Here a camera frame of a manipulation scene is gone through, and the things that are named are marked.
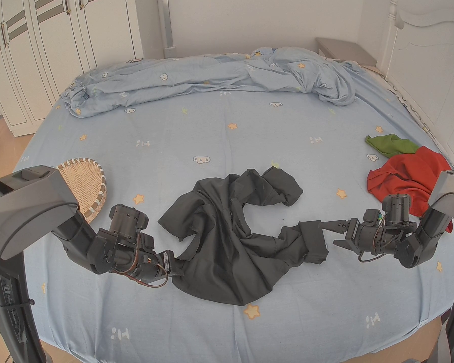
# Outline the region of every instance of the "green garment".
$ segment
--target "green garment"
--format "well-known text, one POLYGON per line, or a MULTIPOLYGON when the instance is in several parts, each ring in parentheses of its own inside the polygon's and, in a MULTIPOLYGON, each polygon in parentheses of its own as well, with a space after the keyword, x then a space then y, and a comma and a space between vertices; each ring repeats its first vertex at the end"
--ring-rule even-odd
POLYGON ((387 157, 393 157, 396 154, 414 154, 420 148, 410 140, 402 140, 397 135, 366 136, 365 141, 387 157))

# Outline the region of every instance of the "wicker basket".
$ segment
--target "wicker basket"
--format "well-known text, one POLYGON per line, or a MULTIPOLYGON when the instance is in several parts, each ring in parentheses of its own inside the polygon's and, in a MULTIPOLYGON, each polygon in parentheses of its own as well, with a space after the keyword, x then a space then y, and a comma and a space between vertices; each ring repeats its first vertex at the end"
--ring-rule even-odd
POLYGON ((97 161, 80 157, 56 167, 79 202, 88 223, 99 214, 106 201, 106 177, 97 161))

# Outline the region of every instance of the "headboard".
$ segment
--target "headboard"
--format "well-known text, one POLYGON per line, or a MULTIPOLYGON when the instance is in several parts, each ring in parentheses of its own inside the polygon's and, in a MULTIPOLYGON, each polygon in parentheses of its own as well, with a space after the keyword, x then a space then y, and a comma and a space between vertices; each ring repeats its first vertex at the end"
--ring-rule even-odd
POLYGON ((454 164, 454 10, 412 15, 391 0, 376 67, 454 164))

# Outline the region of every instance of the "red cloth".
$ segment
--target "red cloth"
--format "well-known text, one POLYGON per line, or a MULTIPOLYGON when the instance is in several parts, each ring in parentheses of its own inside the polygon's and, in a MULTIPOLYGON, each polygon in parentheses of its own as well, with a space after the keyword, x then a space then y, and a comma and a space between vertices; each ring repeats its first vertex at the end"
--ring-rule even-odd
MULTIPOLYGON (((414 154, 397 154, 381 168, 368 174, 368 192, 381 202, 390 194, 409 194, 412 197, 410 213, 422 216, 429 208, 428 200, 438 175, 450 170, 441 154, 420 147, 414 154)), ((452 221, 447 227, 452 232, 452 221)))

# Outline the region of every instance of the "nightstand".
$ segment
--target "nightstand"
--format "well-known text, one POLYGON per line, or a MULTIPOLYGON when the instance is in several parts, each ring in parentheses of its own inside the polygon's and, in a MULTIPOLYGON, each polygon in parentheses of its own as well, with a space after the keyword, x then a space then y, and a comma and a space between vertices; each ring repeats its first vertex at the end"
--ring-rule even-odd
POLYGON ((360 45, 344 40, 316 38, 319 46, 318 54, 332 59, 355 61, 366 66, 376 66, 376 59, 360 45))

